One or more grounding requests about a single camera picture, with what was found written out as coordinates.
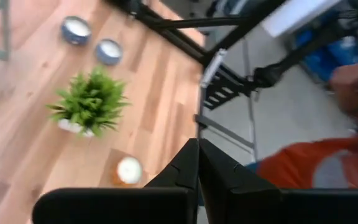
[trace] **lit candle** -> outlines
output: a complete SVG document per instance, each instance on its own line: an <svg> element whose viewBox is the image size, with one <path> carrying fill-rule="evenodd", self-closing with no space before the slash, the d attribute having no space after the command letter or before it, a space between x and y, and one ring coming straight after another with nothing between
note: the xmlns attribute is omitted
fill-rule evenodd
<svg viewBox="0 0 358 224"><path fill-rule="evenodd" d="M118 163L117 174L124 183L136 184L142 177L142 166L137 159L125 157Z"/></svg>
<svg viewBox="0 0 358 224"><path fill-rule="evenodd" d="M111 42L109 40L102 40L100 42L100 47L103 52L109 57L117 58L121 56L121 51L114 42Z"/></svg>
<svg viewBox="0 0 358 224"><path fill-rule="evenodd" d="M79 20L67 19L65 23L67 29L75 35L86 37L91 33L88 26Z"/></svg>

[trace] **green plant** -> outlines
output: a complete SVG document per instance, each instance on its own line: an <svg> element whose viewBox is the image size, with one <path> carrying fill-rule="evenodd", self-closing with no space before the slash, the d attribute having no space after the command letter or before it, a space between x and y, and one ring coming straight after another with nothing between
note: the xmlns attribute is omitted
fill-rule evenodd
<svg viewBox="0 0 358 224"><path fill-rule="evenodd" d="M80 72L71 82L69 91L57 90L62 97L58 103L47 105L54 110L52 119L68 119L100 136L105 128L116 130L122 108L128 105L124 97L125 83L108 77L105 69L96 67L85 77Z"/></svg>

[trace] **orange shirt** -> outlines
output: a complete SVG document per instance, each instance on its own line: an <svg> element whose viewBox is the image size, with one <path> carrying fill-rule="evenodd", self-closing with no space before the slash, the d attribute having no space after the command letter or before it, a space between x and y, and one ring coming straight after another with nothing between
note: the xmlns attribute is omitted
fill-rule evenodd
<svg viewBox="0 0 358 224"><path fill-rule="evenodd" d="M296 143L262 160L257 173L280 188L358 188L358 137Z"/></svg>

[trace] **wooden floor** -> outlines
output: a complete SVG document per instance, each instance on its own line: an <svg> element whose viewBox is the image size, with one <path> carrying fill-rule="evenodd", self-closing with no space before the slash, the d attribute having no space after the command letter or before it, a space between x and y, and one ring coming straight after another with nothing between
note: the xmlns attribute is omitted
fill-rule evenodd
<svg viewBox="0 0 358 224"><path fill-rule="evenodd" d="M158 0L151 7L178 19ZM60 24L71 15L91 25L86 47L60 37ZM111 167L126 155L142 163L144 185L195 136L201 68L139 22L89 0L11 0L11 21L14 51L8 63L0 61L0 224L29 222L34 202L49 190L111 187ZM195 30L185 33L203 43ZM132 106L118 132L78 138L47 119L45 104L57 101L55 89L66 88L77 72L97 64L94 48L107 37L124 49L120 65L108 69L128 83Z"/></svg>

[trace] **person's hand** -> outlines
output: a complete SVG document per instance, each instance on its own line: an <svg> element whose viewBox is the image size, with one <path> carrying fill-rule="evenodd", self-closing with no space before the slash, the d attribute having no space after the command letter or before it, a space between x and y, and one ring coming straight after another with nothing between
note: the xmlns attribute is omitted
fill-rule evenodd
<svg viewBox="0 0 358 224"><path fill-rule="evenodd" d="M330 84L341 109L358 117L358 64L337 68Z"/></svg>

